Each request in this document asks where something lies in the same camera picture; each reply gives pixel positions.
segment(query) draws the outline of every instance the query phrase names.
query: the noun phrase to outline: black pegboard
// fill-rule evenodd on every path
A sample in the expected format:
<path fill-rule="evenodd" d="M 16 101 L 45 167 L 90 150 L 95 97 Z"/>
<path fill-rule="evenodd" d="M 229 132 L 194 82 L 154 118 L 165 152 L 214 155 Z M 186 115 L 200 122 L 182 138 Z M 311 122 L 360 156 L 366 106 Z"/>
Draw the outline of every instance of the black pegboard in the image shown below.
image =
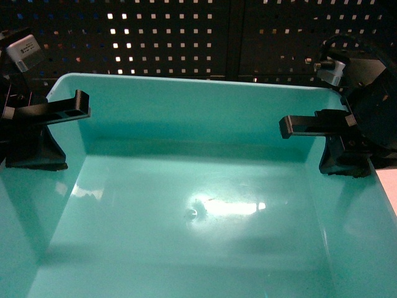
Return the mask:
<path fill-rule="evenodd" d="M 0 26 L 31 27 L 43 48 L 33 89 L 69 72 L 327 86 L 305 58 L 335 33 L 395 55 L 397 25 L 378 1 L 2 0 Z"/>

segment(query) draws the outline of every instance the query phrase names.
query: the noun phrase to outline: bin floor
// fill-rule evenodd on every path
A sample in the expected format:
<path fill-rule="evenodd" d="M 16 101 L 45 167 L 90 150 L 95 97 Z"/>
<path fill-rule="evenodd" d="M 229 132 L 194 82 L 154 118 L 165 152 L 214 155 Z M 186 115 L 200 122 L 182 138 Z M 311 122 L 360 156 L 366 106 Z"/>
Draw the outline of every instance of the bin floor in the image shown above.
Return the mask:
<path fill-rule="evenodd" d="M 304 157 L 96 141 L 29 297 L 333 297 Z"/>

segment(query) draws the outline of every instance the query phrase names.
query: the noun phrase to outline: teal plastic bin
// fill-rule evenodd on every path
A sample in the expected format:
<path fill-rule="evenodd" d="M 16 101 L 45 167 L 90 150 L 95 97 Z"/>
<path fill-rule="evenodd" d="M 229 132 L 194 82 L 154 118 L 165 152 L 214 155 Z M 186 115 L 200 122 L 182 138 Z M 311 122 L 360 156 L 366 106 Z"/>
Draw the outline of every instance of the teal plastic bin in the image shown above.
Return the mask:
<path fill-rule="evenodd" d="M 60 172 L 0 172 L 0 297 L 397 297 L 396 217 L 374 173 L 320 174 L 289 114 L 328 89 L 68 74 Z"/>

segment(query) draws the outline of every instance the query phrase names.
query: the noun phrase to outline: black cable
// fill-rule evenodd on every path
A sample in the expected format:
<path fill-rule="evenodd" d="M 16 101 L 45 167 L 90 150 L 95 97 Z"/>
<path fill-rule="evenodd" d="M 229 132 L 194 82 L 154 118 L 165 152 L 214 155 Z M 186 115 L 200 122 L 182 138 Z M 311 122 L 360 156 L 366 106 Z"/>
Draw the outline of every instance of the black cable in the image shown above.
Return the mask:
<path fill-rule="evenodd" d="M 390 71 L 395 78 L 397 78 L 397 63 L 389 56 L 389 54 L 387 54 L 383 49 L 381 49 L 378 45 L 375 45 L 373 42 L 369 42 L 364 38 L 352 34 L 336 34 L 329 40 L 325 41 L 320 49 L 320 61 L 327 60 L 327 53 L 334 42 L 346 39 L 352 40 L 355 43 L 361 45 L 361 47 L 367 53 L 374 54 L 384 64 L 387 70 Z"/>

